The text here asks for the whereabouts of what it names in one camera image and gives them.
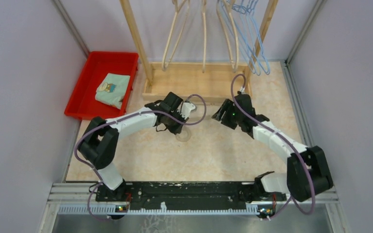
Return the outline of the blue wire hanger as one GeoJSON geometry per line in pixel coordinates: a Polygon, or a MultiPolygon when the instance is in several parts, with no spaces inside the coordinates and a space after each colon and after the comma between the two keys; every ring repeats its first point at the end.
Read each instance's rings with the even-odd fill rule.
{"type": "Polygon", "coordinates": [[[269,75],[271,68],[264,49],[264,40],[271,5],[267,0],[249,0],[243,7],[243,49],[248,69],[258,76],[262,73],[269,75]]]}
{"type": "Polygon", "coordinates": [[[256,0],[237,0],[233,4],[233,11],[237,13],[235,25],[238,32],[239,51],[250,67],[250,72],[256,75],[261,73],[269,74],[270,67],[268,64],[262,64],[265,59],[263,46],[260,45],[260,55],[256,55],[256,42],[261,39],[259,27],[255,19],[255,8],[258,1],[256,0]]]}
{"type": "Polygon", "coordinates": [[[231,36],[239,44],[239,54],[247,63],[249,71],[253,74],[261,74],[256,46],[262,43],[259,27],[255,19],[256,0],[220,0],[218,7],[226,22],[226,27],[231,36]]]}

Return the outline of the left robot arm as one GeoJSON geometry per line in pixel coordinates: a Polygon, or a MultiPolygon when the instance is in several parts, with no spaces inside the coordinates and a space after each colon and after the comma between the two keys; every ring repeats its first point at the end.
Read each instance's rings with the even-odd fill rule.
{"type": "Polygon", "coordinates": [[[196,105],[169,92],[163,100],[146,104],[139,110],[116,118],[93,118],[84,135],[77,141],[74,155],[92,168],[107,194],[115,201],[126,195],[125,180],[113,164],[118,141],[143,129],[164,125],[177,135],[188,121],[196,105]]]}

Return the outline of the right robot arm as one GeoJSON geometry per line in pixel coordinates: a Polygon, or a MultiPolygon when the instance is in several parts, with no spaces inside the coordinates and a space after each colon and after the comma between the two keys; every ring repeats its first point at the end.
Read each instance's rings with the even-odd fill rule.
{"type": "Polygon", "coordinates": [[[334,186],[323,149],[299,143],[276,128],[270,119],[257,114],[247,94],[226,99],[212,119],[241,130],[269,147],[287,166],[286,173],[265,172],[254,179],[254,194],[267,200],[273,193],[291,194],[302,202],[334,186]]]}

